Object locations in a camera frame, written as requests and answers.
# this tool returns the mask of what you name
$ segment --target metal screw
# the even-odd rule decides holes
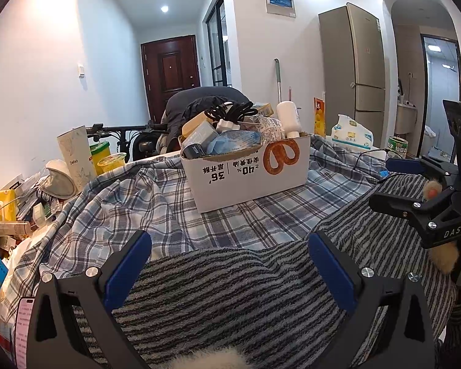
[[[53,279],[53,275],[51,273],[45,273],[42,277],[41,280],[45,283],[48,283],[50,280]]]
[[[97,273],[99,273],[99,269],[97,269],[95,266],[91,266],[90,268],[88,268],[86,271],[85,271],[85,274],[88,276],[88,277],[94,277],[97,275]]]
[[[362,276],[364,276],[364,277],[373,277],[374,276],[374,271],[371,268],[362,268],[360,273],[362,273]]]
[[[410,272],[410,273],[408,273],[408,280],[416,283],[416,282],[418,282],[420,280],[420,276],[416,275],[413,272]]]

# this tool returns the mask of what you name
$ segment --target wooden door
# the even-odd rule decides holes
[[[160,123],[170,97],[199,86],[195,36],[142,44],[141,57],[150,116]]]

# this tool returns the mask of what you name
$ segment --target glass door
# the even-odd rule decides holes
[[[213,85],[232,87],[224,0],[217,0],[215,3],[207,19],[207,28]]]
[[[457,42],[423,37],[427,60],[427,106],[423,129],[424,153],[432,158],[451,161],[454,139],[451,136],[443,100],[460,100],[460,69]]]

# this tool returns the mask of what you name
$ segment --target door frame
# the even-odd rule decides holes
[[[224,40],[222,37],[222,18],[220,18],[220,7],[224,4],[224,0],[217,0],[207,16],[207,20],[205,24],[207,25],[207,33],[208,33],[208,46],[210,48],[210,69],[212,70],[212,81],[214,86],[228,86],[227,84],[227,69],[226,69],[226,56],[224,51]],[[219,39],[219,55],[220,55],[220,65],[217,67],[213,67],[213,54],[212,54],[212,35],[210,33],[210,18],[212,15],[215,14],[215,18],[217,19],[217,36]],[[222,84],[216,85],[215,81],[215,73],[217,69],[220,68],[220,72],[222,74]]]
[[[153,118],[153,115],[152,115],[151,109],[150,109],[150,104],[152,103],[152,101],[150,99],[150,91],[151,91],[151,89],[150,89],[150,83],[149,83],[148,68],[145,65],[146,60],[147,60],[147,54],[145,54],[144,48],[145,48],[146,45],[150,45],[150,44],[154,44],[154,43],[160,43],[160,42],[172,42],[172,41],[177,41],[177,40],[181,40],[181,39],[186,39],[188,37],[192,41],[193,55],[195,57],[195,60],[193,62],[194,66],[195,66],[195,73],[196,73],[196,75],[195,75],[195,87],[200,87],[196,35],[170,37],[168,39],[153,40],[151,42],[140,44],[140,57],[141,57],[141,65],[142,65],[142,69],[143,69],[143,75],[144,75],[145,94],[146,94],[146,97],[147,97],[148,112],[149,112],[149,115],[150,115],[150,119],[152,119],[152,120],[154,120],[154,118]]]
[[[422,142],[423,142],[423,135],[425,131],[425,123],[427,121],[427,108],[429,104],[429,73],[427,67],[427,51],[425,49],[425,41],[424,38],[429,39],[436,39],[442,40],[445,42],[454,43],[456,45],[456,56],[458,58],[458,74],[459,74],[459,101],[461,101],[461,50],[459,48],[459,42],[457,40],[448,39],[447,37],[442,36],[434,36],[425,33],[420,34],[420,38],[422,41],[422,51],[423,51],[423,66],[425,68],[425,98],[424,98],[424,107],[423,107],[423,121],[422,121],[422,129],[420,133],[420,140],[418,142],[418,150],[416,156],[420,155],[420,150],[422,149]],[[456,144],[453,144],[452,153],[451,153],[451,163],[454,163],[454,159],[456,158]]]

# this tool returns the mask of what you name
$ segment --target arched doorway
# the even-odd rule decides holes
[[[443,100],[461,100],[461,56],[453,20],[440,0],[387,0],[398,66],[394,133],[412,156],[454,161]]]

